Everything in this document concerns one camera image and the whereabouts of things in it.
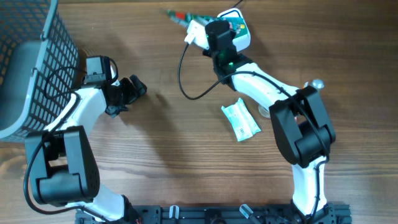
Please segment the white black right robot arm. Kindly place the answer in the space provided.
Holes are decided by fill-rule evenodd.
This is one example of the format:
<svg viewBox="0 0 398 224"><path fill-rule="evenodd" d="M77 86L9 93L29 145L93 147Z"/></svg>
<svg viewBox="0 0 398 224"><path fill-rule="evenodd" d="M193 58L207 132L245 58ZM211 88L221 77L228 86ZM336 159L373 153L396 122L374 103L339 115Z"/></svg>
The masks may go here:
<svg viewBox="0 0 398 224"><path fill-rule="evenodd" d="M239 54L233 44L235 34L227 21L208 23L209 48L204 53L211 57L220 83L262 103L270 113L277 147L292 165L293 204L311 220L326 205L323 171L336 139L328 113L316 88L284 85Z"/></svg>

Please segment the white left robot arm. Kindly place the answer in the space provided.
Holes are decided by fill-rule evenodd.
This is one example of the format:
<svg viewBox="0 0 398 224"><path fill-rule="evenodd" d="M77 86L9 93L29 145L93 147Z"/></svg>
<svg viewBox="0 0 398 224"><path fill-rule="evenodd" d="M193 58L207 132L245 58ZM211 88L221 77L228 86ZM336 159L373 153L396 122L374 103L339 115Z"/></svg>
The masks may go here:
<svg viewBox="0 0 398 224"><path fill-rule="evenodd" d="M50 82L69 69L55 69L44 82L46 100L69 95L69 103L43 130L25 138L25 200L43 215L74 210L77 223L142 223L126 196L101 184L88 135L100 115L114 118L127 111L128 105L146 94L147 87L136 75L119 79L116 62L99 55L87 58L78 88L50 91Z"/></svg>

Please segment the green white gloves packet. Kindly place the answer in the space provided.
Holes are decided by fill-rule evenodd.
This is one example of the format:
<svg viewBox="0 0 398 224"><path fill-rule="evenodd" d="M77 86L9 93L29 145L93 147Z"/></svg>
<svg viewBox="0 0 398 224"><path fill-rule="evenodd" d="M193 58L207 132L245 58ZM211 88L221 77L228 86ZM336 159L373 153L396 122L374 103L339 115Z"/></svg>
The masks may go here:
<svg viewBox="0 0 398 224"><path fill-rule="evenodd" d="M178 12L173 10L161 10L162 14L166 15L169 19L174 21L175 23L187 28L189 23L192 20L197 20L204 24L213 22L213 21L228 21L230 23L230 29L234 30L236 35L235 38L242 37L246 34L249 34L248 27L243 19L237 11L232 11L232 15L223 15L220 17L213 17L207 15L198 15L192 14L189 12Z"/></svg>

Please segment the yellow oil bottle silver cap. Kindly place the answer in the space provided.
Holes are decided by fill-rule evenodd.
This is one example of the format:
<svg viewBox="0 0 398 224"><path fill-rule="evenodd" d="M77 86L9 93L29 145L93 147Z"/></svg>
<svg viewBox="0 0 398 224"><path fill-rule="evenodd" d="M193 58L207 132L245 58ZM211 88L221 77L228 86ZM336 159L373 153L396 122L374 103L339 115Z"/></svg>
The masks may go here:
<svg viewBox="0 0 398 224"><path fill-rule="evenodd" d="M312 86L314 87L316 90L321 90L325 87L325 84L323 82L323 80L321 79L314 79L314 80L310 80L308 82L305 82L304 84L304 88L308 87L308 86Z"/></svg>

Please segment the green lid round jar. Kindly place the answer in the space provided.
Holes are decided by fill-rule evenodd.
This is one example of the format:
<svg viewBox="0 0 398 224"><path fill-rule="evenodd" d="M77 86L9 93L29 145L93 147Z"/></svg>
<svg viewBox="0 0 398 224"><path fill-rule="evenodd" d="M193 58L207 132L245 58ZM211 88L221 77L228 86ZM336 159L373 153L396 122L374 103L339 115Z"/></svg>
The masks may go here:
<svg viewBox="0 0 398 224"><path fill-rule="evenodd" d="M261 116L265 117L265 118L270 118L270 113L268 110L265 109L265 107L263 107L262 105L258 106L258 111L260 113Z"/></svg>

